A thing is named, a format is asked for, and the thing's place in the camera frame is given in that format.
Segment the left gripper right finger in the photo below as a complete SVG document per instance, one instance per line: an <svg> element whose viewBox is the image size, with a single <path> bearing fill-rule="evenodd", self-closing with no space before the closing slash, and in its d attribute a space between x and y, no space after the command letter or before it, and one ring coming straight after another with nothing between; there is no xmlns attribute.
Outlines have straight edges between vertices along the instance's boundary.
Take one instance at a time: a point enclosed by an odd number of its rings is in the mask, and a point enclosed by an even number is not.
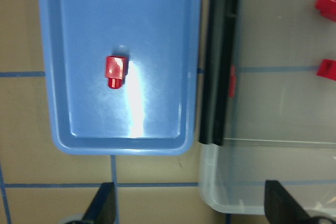
<svg viewBox="0 0 336 224"><path fill-rule="evenodd" d="M277 180L265 181L264 211L269 223L315 223Z"/></svg>

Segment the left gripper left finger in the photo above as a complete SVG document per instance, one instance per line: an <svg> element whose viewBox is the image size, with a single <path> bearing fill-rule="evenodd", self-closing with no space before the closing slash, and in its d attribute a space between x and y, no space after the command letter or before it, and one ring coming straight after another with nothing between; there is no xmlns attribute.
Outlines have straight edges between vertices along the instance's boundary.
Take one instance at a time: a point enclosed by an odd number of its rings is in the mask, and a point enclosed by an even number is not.
<svg viewBox="0 0 336 224"><path fill-rule="evenodd" d="M86 210L82 222L113 224L115 220L116 196L114 183L102 183Z"/></svg>

